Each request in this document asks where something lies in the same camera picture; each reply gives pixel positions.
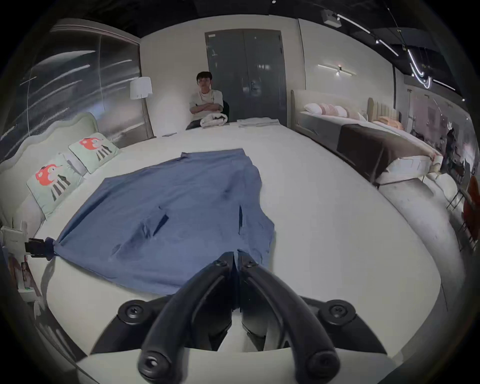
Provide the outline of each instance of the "pillow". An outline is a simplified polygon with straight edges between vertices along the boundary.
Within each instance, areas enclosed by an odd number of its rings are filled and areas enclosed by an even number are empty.
[[[341,107],[340,105],[336,105],[334,108],[340,117],[348,117],[348,113],[345,108]]]
[[[322,114],[327,116],[338,116],[338,111],[335,109],[335,106],[332,104],[320,104],[320,108],[322,109]]]
[[[386,124],[386,125],[389,125],[390,127],[394,127],[394,128],[397,128],[397,129],[401,129],[403,131],[403,125],[401,122],[399,122],[398,120],[393,120],[392,118],[388,117],[388,116],[380,116],[378,118],[378,121],[380,123],[383,123],[383,124]]]
[[[48,219],[55,208],[83,181],[62,154],[55,156],[27,180],[27,186]]]
[[[32,238],[45,220],[45,215],[35,201],[35,197],[31,193],[13,215],[12,227],[14,229],[22,229],[22,221],[27,223],[27,236]]]
[[[72,151],[67,150],[66,152],[63,152],[63,155],[65,156],[65,160],[67,160],[67,163],[70,165],[70,167],[73,168],[75,172],[79,173],[81,176],[87,173],[87,168],[85,168],[83,163],[78,159],[77,156],[72,153]]]
[[[310,103],[303,106],[307,112],[314,113],[316,115],[322,115],[323,111],[322,108],[318,104]]]
[[[344,108],[345,111],[347,111],[347,117],[350,118],[350,119],[354,119],[354,120],[360,120],[360,114],[355,111],[355,110],[351,110],[349,108]]]
[[[115,157],[119,151],[112,142],[98,132],[69,145],[68,148],[90,173],[94,173],[100,166]]]

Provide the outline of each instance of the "wall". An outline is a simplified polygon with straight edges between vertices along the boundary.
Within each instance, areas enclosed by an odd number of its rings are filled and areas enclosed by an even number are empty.
[[[479,150],[469,113],[451,100],[447,100],[430,90],[411,85],[408,88],[412,90],[410,115],[415,118],[415,131],[423,134],[425,140],[440,143],[440,137],[445,136],[448,132],[447,128],[440,127],[441,114],[443,114],[448,118],[448,122],[458,125],[456,142],[460,160],[463,161],[465,159],[470,163],[470,166],[476,167],[479,159]],[[428,108],[435,110],[433,124],[427,124]]]
[[[152,79],[153,95],[146,101],[156,136],[183,131],[191,121],[189,99],[198,89],[195,76],[208,69],[205,32],[241,28],[281,31],[287,80],[287,121],[290,121],[290,90],[305,89],[297,20],[263,15],[215,16],[162,29],[140,42],[142,75]]]
[[[408,121],[408,91],[407,85],[404,81],[404,75],[397,68],[395,68],[395,79],[396,79],[396,105],[395,109],[398,110],[402,117],[400,122],[403,124],[404,128],[407,127]]]
[[[299,20],[307,89],[357,100],[367,109],[369,97],[393,107],[393,68],[363,43],[324,25]],[[318,64],[338,66],[355,76],[340,75]]]

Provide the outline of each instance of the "folded cloth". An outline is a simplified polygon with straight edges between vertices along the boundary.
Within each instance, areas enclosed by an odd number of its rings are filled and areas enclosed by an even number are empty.
[[[201,127],[211,127],[212,125],[223,125],[228,117],[223,113],[210,113],[200,120]]]
[[[239,124],[239,127],[263,127],[265,125],[280,124],[278,119],[271,119],[269,117],[251,117],[249,119],[238,119],[237,123]]]

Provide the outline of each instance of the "white t-shirt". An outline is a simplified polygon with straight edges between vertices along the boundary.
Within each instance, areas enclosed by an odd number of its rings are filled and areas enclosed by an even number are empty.
[[[198,90],[190,97],[190,109],[207,103],[220,104],[223,107],[223,95],[220,91],[210,89],[207,93]],[[203,119],[213,111],[200,111],[192,115],[192,120]]]

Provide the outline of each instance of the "pink pillow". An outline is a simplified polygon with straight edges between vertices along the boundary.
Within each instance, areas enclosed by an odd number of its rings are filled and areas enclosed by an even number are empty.
[[[320,108],[322,109],[322,114],[327,116],[338,116],[338,111],[333,104],[320,104]]]

